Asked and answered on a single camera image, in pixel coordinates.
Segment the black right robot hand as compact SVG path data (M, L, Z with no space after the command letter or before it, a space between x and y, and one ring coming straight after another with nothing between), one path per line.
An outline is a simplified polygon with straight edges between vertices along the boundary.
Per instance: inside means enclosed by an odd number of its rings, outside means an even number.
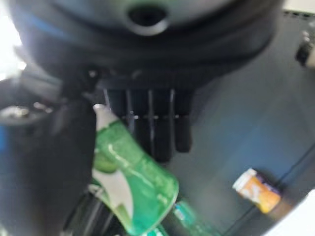
M63 236L92 178L94 103L153 161L191 148L194 92L256 57L281 0L3 0L17 39L0 83L0 225Z

